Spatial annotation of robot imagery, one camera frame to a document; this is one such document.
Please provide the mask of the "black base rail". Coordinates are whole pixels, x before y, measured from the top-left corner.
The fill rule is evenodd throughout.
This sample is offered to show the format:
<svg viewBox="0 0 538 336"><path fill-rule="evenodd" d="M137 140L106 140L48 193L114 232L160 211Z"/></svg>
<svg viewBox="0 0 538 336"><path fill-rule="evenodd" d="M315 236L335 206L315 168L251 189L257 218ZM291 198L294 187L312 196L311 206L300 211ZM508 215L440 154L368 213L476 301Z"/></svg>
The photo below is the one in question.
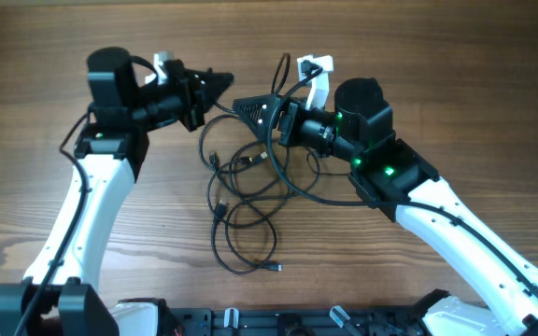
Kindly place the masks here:
<svg viewBox="0 0 538 336"><path fill-rule="evenodd" d="M339 326L328 309L241 310L233 314L208 308L172 308L173 335L411 335L426 336L427 328L410 306L348 309L349 326Z"/></svg>

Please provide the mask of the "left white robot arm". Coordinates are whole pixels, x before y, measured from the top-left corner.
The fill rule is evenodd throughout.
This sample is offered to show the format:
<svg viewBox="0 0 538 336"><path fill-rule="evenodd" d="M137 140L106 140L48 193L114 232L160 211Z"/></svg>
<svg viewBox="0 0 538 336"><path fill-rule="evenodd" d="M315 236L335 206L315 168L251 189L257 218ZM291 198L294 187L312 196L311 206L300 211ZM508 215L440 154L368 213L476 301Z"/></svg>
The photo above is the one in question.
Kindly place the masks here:
<svg viewBox="0 0 538 336"><path fill-rule="evenodd" d="M17 283L0 285L3 335L179 335L162 299L106 307L99 278L111 229L134 188L149 133L194 131L232 85L231 73L192 70L167 52L152 61L120 47L87 59L92 102L65 137L72 182L50 235Z"/></svg>

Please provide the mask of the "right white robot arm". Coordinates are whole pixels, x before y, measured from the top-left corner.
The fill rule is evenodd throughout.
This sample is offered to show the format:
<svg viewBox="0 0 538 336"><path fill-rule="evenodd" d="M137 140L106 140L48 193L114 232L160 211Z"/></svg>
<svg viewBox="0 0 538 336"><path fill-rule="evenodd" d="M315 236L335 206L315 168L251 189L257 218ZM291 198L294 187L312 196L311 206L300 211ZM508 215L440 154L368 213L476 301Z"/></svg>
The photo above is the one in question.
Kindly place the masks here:
<svg viewBox="0 0 538 336"><path fill-rule="evenodd" d="M430 245L483 300L478 307L443 290L430 293L418 308L418 321L430 334L538 335L538 268L396 135L392 108L376 80L345 81L331 112L291 93L237 99L233 108L269 147L305 146L347 161L360 204Z"/></svg>

